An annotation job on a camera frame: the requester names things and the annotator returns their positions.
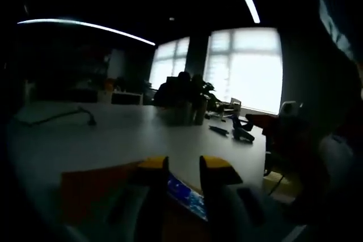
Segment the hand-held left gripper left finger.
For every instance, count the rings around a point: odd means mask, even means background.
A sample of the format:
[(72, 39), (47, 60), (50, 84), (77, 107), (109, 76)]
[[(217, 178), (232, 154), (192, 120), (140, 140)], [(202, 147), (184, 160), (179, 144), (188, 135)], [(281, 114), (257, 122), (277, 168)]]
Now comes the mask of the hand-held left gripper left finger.
[(161, 241), (167, 198), (167, 156), (136, 166), (106, 217), (116, 241)]

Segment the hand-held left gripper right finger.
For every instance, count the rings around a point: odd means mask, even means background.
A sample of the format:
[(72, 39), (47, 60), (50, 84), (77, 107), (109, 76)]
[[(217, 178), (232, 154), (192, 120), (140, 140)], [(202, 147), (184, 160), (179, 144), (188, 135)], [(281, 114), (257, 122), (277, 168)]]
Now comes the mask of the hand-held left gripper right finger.
[(245, 184), (233, 166), (215, 156), (200, 156), (200, 184), (213, 241), (274, 241), (268, 221), (271, 200)]

